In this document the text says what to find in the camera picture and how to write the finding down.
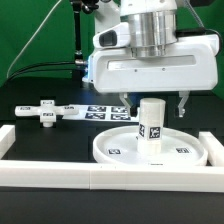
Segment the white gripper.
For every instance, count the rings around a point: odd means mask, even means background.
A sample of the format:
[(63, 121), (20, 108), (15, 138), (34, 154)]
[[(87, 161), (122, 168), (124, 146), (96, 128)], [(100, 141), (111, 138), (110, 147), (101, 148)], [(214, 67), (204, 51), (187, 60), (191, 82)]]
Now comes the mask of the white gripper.
[(181, 37), (162, 57), (137, 59), (128, 48), (99, 50), (90, 56), (89, 76), (97, 91), (120, 93), (130, 117), (137, 116), (137, 106), (127, 93), (180, 91), (183, 118), (189, 91), (211, 90), (218, 83), (218, 51), (216, 34)]

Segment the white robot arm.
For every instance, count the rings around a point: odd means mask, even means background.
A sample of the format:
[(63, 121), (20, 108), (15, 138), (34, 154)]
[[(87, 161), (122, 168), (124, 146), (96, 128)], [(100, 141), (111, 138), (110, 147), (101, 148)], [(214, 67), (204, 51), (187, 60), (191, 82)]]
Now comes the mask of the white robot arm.
[(204, 27), (176, 29), (176, 10), (189, 0), (101, 2), (95, 15), (94, 51), (85, 80), (101, 93), (117, 93), (130, 108), (134, 92), (177, 92), (178, 113), (192, 91), (218, 83), (221, 37)]

